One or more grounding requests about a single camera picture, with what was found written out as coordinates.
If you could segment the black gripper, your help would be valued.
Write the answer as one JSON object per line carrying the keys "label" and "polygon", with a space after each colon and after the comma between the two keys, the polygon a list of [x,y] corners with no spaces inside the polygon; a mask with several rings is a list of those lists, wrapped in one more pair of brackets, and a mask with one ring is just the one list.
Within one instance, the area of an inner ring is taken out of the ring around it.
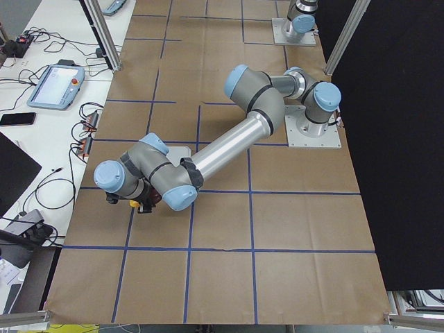
{"label": "black gripper", "polygon": [[152,209],[158,202],[162,200],[162,196],[153,187],[143,188],[140,195],[135,198],[126,198],[118,194],[106,192],[106,201],[109,204],[117,204],[120,200],[135,200],[139,203],[139,207],[135,208],[137,213],[151,213]]}

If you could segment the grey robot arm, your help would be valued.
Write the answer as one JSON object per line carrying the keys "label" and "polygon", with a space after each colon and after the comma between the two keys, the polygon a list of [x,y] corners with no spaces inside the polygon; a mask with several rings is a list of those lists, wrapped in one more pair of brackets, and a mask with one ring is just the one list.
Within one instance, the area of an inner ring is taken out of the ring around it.
{"label": "grey robot arm", "polygon": [[246,114],[243,121],[175,166],[168,159],[169,147],[155,134],[142,137],[118,160],[98,164],[93,173],[97,187],[111,204],[133,200],[150,212],[163,200],[172,210],[182,211],[197,198],[204,182],[240,153],[270,137],[283,124],[285,99],[305,107],[300,132],[317,137],[325,132],[341,102],[339,88],[316,80],[299,67],[281,76],[270,76],[247,65],[236,66],[224,85],[225,95]]}
{"label": "grey robot arm", "polygon": [[291,0],[287,11],[287,22],[283,32],[288,37],[302,37],[316,23],[317,0]]}

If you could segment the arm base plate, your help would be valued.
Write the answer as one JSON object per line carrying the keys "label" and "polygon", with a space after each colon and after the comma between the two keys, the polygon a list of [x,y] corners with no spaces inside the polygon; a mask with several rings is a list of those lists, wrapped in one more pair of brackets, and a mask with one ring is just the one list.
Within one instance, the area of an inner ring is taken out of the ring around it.
{"label": "arm base plate", "polygon": [[305,114],[305,106],[287,105],[285,128],[289,148],[341,148],[341,140],[334,115],[326,123],[312,123]]}
{"label": "arm base plate", "polygon": [[312,31],[297,33],[287,18],[272,18],[273,41],[281,46],[316,46]]}

